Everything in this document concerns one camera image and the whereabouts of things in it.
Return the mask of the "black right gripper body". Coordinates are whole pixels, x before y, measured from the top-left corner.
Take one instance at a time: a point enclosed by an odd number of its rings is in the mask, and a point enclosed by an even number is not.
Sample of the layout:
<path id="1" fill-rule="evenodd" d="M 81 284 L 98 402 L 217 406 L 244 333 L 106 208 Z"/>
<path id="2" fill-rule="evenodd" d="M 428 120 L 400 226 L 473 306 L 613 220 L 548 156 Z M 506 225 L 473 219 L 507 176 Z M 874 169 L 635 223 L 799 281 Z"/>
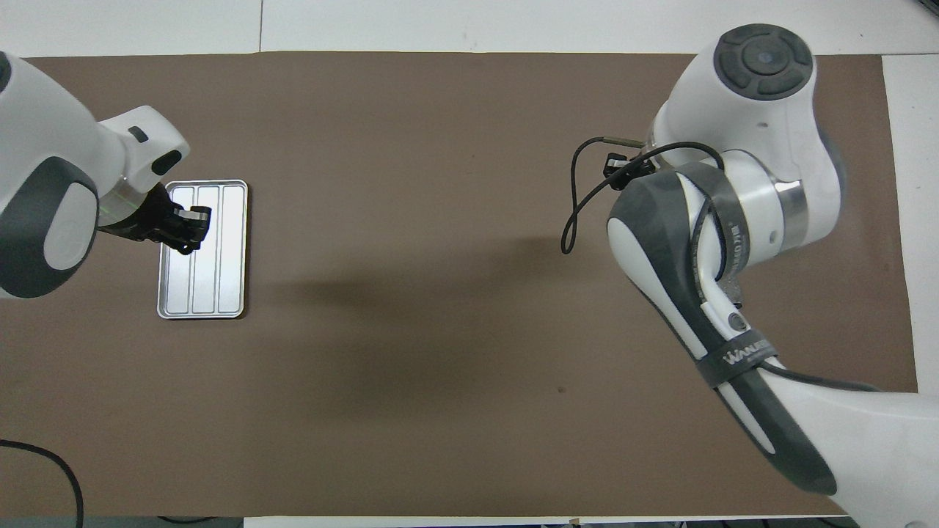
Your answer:
<path id="1" fill-rule="evenodd" d="M 620 176 L 617 181 L 631 181 L 653 173 L 653 164 L 643 154 L 628 158 L 625 155 L 608 153 L 603 169 L 604 178 L 613 177 L 618 172 Z"/>

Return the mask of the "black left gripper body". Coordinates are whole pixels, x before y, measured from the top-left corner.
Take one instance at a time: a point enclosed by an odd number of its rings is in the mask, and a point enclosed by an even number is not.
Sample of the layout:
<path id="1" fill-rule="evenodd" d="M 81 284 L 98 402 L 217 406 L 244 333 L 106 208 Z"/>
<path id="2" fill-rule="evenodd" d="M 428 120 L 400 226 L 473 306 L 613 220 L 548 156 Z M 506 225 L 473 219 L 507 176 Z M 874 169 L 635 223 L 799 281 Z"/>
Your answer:
<path id="1" fill-rule="evenodd" d="M 172 227 L 177 226 L 173 220 L 177 210 L 181 210 L 181 206 L 170 199 L 167 187 L 157 183 L 129 217 L 117 223 L 101 225 L 98 230 L 138 243 L 149 240 L 165 243 L 168 247 L 181 247 L 181 242 L 173 236 L 172 230 Z"/>

